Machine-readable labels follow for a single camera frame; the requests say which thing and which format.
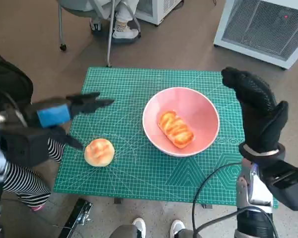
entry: gray floor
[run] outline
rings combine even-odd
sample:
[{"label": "gray floor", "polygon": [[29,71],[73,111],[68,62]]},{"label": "gray floor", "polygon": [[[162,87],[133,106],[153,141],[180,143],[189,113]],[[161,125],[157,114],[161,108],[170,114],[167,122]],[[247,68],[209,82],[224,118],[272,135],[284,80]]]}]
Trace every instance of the gray floor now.
[{"label": "gray floor", "polygon": [[[290,103],[289,122],[281,142],[287,148],[287,160],[298,166],[298,61],[288,71],[213,47],[224,0],[213,6],[211,0],[187,0],[182,9],[169,15],[160,27],[142,22],[143,37],[134,45],[113,48],[112,63],[117,67],[174,68],[219,71],[230,65],[252,71],[269,82],[279,100]],[[89,66],[104,66],[106,41],[91,36],[88,19],[64,14],[64,32],[69,50],[58,49],[57,4],[54,0],[0,0],[0,54],[16,64],[34,82],[34,100],[79,92]],[[47,162],[39,168],[54,182],[57,165]],[[51,202],[38,214],[54,224],[63,224],[78,196],[52,194]],[[120,224],[141,216],[147,223],[148,238],[168,237],[174,219],[182,219],[191,228],[190,204],[144,200],[125,200],[113,205],[107,197],[87,197],[94,204],[91,221],[78,230],[85,238],[107,238]],[[60,229],[51,227],[20,204],[3,201],[2,222],[6,237],[57,237]],[[216,206],[197,209],[197,224],[235,207]],[[298,237],[298,212],[284,206],[275,211],[280,237]],[[207,228],[205,238],[231,238],[235,219]]]}]

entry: table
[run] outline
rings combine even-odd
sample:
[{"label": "table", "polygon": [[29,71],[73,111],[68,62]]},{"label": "table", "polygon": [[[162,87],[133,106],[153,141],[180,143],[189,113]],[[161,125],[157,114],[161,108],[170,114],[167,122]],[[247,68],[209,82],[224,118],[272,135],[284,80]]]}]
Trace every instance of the table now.
[{"label": "table", "polygon": [[[142,114],[147,101],[169,87],[189,87],[206,95],[220,115],[217,139],[206,151],[188,158],[163,154],[147,139]],[[241,110],[233,90],[223,86],[220,72],[134,68],[88,69],[82,93],[100,91],[113,98],[110,107],[73,120],[70,134],[84,146],[103,137],[116,155],[107,167],[87,164],[83,152],[67,146],[55,192],[162,201],[192,202],[201,182],[217,167],[241,161],[244,140]],[[240,166],[215,175],[200,194],[204,204],[235,205]]]}]

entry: white sneaker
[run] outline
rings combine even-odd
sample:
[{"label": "white sneaker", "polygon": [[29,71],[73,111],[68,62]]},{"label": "white sneaker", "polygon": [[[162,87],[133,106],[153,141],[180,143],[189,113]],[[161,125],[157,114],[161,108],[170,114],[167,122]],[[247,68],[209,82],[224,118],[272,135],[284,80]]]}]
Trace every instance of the white sneaker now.
[{"label": "white sneaker", "polygon": [[185,226],[182,221],[180,220],[173,221],[170,228],[170,238],[174,238],[174,236],[182,229],[185,229]]},{"label": "white sneaker", "polygon": [[142,218],[136,218],[133,221],[133,225],[137,227],[139,231],[141,231],[141,237],[146,238],[146,224]]},{"label": "white sneaker", "polygon": [[101,31],[101,20],[94,21],[94,20],[90,19],[89,26],[90,26],[92,32],[100,32]]},{"label": "white sneaker", "polygon": [[130,27],[126,25],[124,31],[116,31],[116,24],[114,27],[113,42],[128,43],[137,39],[139,35],[138,29],[130,29]]}]

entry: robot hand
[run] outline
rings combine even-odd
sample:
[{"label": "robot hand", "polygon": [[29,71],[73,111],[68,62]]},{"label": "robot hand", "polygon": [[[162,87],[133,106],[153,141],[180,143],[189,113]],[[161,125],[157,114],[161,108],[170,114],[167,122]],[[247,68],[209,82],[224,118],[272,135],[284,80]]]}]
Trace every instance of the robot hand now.
[{"label": "robot hand", "polygon": [[277,150],[288,120],[288,103],[277,105],[269,85],[249,72],[227,67],[222,76],[223,84],[235,90],[241,104],[246,145],[257,153]]},{"label": "robot hand", "polygon": [[50,98],[27,105],[21,111],[8,108],[6,121],[0,123],[0,149],[15,164],[33,167],[48,159],[48,140],[53,139],[76,149],[83,145],[59,125],[79,113],[93,113],[114,102],[96,99],[100,93]]}]

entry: appliance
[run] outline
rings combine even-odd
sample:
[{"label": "appliance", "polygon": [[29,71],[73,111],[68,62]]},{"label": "appliance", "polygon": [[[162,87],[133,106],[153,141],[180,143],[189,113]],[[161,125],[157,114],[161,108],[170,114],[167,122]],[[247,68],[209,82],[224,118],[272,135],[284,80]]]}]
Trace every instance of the appliance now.
[{"label": "appliance", "polygon": [[289,69],[298,59],[298,0],[226,0],[214,46]]},{"label": "appliance", "polygon": [[184,0],[140,0],[136,18],[158,26],[181,1]]}]

